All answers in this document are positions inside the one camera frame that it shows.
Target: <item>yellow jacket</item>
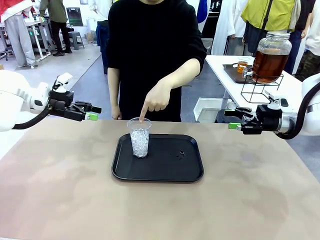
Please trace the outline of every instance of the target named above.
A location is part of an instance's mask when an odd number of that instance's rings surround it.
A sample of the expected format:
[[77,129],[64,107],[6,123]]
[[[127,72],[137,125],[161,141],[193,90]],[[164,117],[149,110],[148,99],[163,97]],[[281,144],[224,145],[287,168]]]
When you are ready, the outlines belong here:
[[[248,21],[254,27],[261,29],[268,4],[269,0],[249,0],[242,12],[242,19],[245,22]],[[265,30],[278,31],[289,29],[294,5],[295,0],[273,0]]]

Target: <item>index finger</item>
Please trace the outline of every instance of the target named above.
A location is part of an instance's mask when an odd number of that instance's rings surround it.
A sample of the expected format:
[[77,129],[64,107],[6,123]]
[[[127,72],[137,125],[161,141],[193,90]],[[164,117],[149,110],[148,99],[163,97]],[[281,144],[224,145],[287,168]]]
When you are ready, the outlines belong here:
[[144,102],[141,113],[140,113],[140,117],[139,117],[139,121],[142,122],[145,119],[145,115],[148,111],[148,105],[146,104],[146,102]]

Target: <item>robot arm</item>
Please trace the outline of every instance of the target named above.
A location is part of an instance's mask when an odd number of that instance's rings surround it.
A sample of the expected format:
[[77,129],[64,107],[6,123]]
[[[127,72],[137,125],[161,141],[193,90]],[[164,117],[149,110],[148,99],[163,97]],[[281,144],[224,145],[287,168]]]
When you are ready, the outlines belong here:
[[[49,114],[75,121],[96,121],[98,116],[88,112],[100,114],[101,108],[88,102],[73,103],[74,94],[64,88],[71,77],[64,73],[57,77],[52,88],[45,82],[32,88],[21,74],[0,70],[0,132],[30,128]],[[19,112],[38,115],[26,123],[16,124]]]
[[292,139],[298,134],[320,135],[320,73],[302,83],[302,97],[298,112],[293,112],[285,97],[267,93],[269,104],[258,105],[255,114],[251,109],[239,108],[226,110],[226,116],[240,119],[243,123],[230,123],[230,129],[237,129],[246,135],[261,134],[262,131],[274,132],[282,139]]

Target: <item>ice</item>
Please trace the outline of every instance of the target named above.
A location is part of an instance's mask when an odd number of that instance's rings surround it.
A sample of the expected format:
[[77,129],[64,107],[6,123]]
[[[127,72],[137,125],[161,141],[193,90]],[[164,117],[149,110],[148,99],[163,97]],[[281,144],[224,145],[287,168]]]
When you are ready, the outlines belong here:
[[133,155],[138,158],[144,158],[148,153],[149,130],[148,129],[133,129],[130,133]]

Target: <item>brown liquid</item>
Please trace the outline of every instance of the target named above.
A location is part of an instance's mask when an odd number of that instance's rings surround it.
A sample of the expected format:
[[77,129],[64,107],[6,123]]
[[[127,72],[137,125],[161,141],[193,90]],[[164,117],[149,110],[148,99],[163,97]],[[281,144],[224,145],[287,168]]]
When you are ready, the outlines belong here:
[[238,62],[238,67],[236,71],[240,74],[244,72],[244,69],[248,66],[248,63],[246,61],[240,61]]
[[278,79],[288,60],[288,55],[275,55],[279,49],[266,49],[266,53],[256,51],[253,62],[253,79],[261,84],[269,84]]

